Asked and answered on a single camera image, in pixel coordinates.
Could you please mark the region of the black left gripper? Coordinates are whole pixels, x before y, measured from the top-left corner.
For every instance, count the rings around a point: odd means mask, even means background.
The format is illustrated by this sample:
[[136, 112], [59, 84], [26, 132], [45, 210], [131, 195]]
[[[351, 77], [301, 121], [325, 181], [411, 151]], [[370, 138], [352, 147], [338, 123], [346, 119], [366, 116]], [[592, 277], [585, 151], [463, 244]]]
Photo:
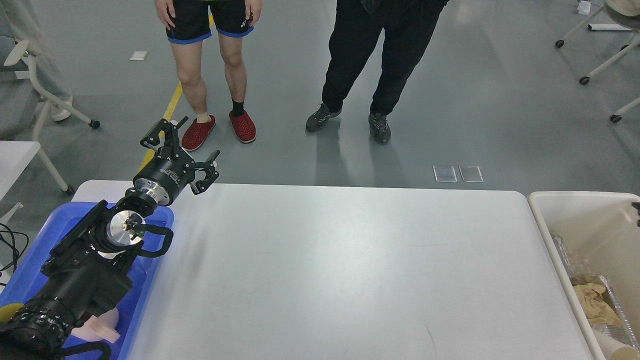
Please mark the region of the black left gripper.
[[216, 162], [221, 153], [219, 149], [205, 161], [184, 162], [190, 155], [180, 144], [178, 130], [188, 119], [187, 116], [179, 121], [162, 118], [140, 140], [148, 150], [142, 159], [150, 162], [134, 177], [134, 189], [152, 198], [160, 207], [170, 206], [188, 184], [194, 195], [204, 193], [220, 176]]

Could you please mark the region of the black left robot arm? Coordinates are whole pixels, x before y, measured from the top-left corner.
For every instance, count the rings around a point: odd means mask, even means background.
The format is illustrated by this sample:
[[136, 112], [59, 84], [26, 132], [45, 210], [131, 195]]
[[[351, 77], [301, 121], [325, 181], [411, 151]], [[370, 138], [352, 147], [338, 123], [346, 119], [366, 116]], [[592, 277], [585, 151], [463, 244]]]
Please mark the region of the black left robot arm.
[[146, 223], [158, 207], [169, 207], [185, 189], [205, 192], [219, 173], [219, 150], [195, 161], [179, 143], [184, 120], [161, 119], [141, 139], [154, 152], [114, 206], [101, 200], [50, 250], [42, 264], [45, 284], [1, 324], [3, 360], [64, 360], [99, 351], [101, 360], [111, 347], [90, 341], [64, 347], [73, 329], [91, 316], [115, 309], [132, 289], [128, 271], [135, 259], [158, 258], [170, 248], [174, 233]]

